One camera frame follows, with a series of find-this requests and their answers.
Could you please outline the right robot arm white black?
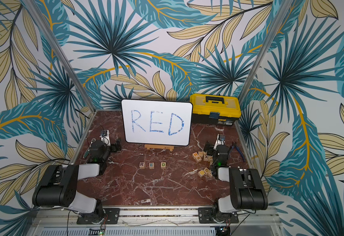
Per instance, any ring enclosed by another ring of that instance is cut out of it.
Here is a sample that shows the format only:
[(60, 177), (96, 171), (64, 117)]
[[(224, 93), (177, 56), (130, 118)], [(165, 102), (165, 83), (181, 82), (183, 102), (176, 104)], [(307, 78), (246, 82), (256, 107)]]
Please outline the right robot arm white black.
[(255, 214), (268, 207), (268, 199), (257, 169), (230, 167), (228, 161), (235, 149), (245, 160), (240, 148), (233, 143), (225, 145), (221, 140), (215, 144), (207, 142), (203, 151), (213, 158), (208, 173), (215, 179), (227, 182), (230, 194), (218, 198), (211, 208), (199, 208), (201, 223), (226, 223), (237, 219), (237, 213), (244, 210)]

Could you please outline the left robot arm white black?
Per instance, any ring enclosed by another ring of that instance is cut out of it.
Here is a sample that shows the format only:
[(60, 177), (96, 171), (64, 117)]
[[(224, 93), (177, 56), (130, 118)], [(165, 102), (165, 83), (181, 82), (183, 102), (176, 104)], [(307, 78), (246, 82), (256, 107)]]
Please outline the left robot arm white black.
[(101, 201), (78, 192), (78, 181), (103, 175), (110, 154), (121, 149), (120, 139), (110, 145), (97, 140), (89, 148), (90, 157), (86, 164), (49, 166), (35, 189), (33, 205), (62, 207), (80, 215), (102, 216), (104, 210)]

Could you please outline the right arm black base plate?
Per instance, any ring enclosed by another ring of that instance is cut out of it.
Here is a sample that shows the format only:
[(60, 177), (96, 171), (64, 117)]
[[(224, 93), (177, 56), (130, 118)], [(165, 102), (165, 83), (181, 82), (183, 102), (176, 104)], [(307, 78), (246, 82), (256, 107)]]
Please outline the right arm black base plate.
[(199, 222), (201, 224), (239, 223), (239, 218), (232, 213), (222, 213), (213, 207), (198, 208)]

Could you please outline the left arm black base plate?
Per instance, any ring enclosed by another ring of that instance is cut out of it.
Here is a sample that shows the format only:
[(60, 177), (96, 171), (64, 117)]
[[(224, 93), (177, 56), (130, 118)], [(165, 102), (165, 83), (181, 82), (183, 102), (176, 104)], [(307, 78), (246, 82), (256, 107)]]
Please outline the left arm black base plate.
[(93, 213), (82, 213), (78, 216), (77, 224), (116, 225), (118, 223), (119, 213), (120, 208), (103, 208)]

